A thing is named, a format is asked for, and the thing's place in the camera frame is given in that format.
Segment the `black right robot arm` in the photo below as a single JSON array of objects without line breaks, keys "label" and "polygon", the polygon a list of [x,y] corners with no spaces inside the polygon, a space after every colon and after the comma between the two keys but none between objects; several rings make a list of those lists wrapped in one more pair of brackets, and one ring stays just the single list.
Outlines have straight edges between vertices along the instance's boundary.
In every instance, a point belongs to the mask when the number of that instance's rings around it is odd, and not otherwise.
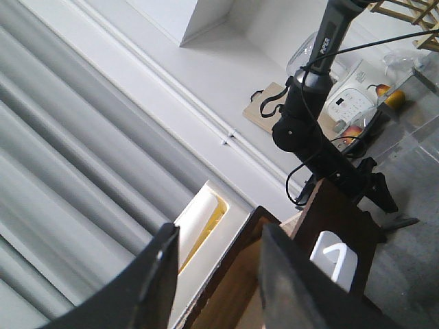
[{"label": "black right robot arm", "polygon": [[[318,117],[332,87],[331,65],[352,20],[367,1],[327,3],[306,65],[287,81],[281,118],[272,128],[278,148],[292,152],[318,178],[343,194],[367,197],[387,213],[396,212],[385,177],[373,173],[372,158],[353,166],[324,136]],[[259,290],[266,328],[395,328],[389,317],[365,306],[310,261],[284,230],[263,227]]]}]

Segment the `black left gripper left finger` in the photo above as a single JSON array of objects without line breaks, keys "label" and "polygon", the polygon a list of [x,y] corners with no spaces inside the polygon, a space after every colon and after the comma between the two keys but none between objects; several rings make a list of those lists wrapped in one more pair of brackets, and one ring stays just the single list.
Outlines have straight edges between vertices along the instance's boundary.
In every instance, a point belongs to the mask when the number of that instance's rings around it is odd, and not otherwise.
[{"label": "black left gripper left finger", "polygon": [[166,328],[176,294],[179,227],[162,225],[109,284],[45,328]]}]

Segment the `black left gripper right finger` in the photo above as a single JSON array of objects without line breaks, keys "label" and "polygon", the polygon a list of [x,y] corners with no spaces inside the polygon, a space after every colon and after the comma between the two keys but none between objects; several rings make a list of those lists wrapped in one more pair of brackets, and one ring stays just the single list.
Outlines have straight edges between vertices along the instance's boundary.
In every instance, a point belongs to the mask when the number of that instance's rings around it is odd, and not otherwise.
[{"label": "black left gripper right finger", "polygon": [[274,224],[261,236],[259,286],[266,328],[398,328],[332,282]]}]

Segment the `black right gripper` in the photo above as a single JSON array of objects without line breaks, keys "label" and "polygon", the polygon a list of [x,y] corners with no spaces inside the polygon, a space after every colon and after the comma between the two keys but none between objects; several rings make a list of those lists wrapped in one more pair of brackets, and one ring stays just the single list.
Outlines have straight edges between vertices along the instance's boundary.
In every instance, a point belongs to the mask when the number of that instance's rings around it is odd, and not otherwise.
[{"label": "black right gripper", "polygon": [[[366,185],[356,197],[356,204],[358,204],[364,197],[367,197],[384,212],[396,212],[398,206],[388,189],[384,174],[381,172],[374,173],[372,171],[373,167],[376,165],[377,163],[375,160],[368,157],[364,158],[357,167],[359,172],[365,177]],[[313,195],[314,190],[317,188],[320,181],[321,180],[316,178],[309,178],[305,182],[304,188],[296,199],[297,207],[306,206],[309,198]]]}]

